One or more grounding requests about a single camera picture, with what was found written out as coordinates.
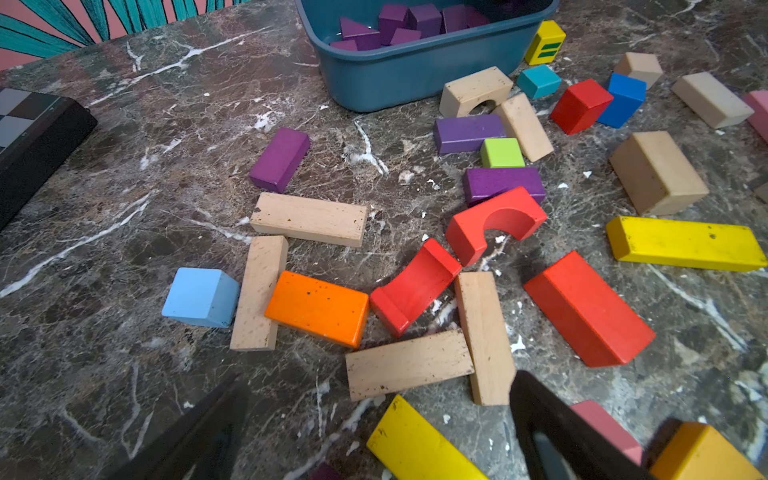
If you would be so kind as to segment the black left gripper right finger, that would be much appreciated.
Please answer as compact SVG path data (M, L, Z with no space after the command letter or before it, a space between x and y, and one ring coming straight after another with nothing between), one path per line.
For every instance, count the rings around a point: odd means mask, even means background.
M651 479L598 431L544 386L519 370L509 391L516 436L531 479Z

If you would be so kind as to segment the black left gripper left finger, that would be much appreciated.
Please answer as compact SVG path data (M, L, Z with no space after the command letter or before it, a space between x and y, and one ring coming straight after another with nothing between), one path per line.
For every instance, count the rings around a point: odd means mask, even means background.
M249 391L231 374L112 479L229 479L242 439Z

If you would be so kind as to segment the teal plastic storage bin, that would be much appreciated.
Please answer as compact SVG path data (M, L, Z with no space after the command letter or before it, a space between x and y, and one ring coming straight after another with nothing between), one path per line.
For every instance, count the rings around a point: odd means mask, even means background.
M332 47L341 18L376 26L381 1L299 1L296 8L316 51L332 99L359 113L438 95L445 83L495 66L506 74L522 62L553 0L474 1L489 24L402 46L353 52Z

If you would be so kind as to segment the purple cube brick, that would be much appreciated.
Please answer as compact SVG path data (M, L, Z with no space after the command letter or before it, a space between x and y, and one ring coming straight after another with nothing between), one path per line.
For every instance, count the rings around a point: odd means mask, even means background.
M408 7L399 4L385 4L378 15L378 30L382 45L391 43L397 28L405 28L407 24Z

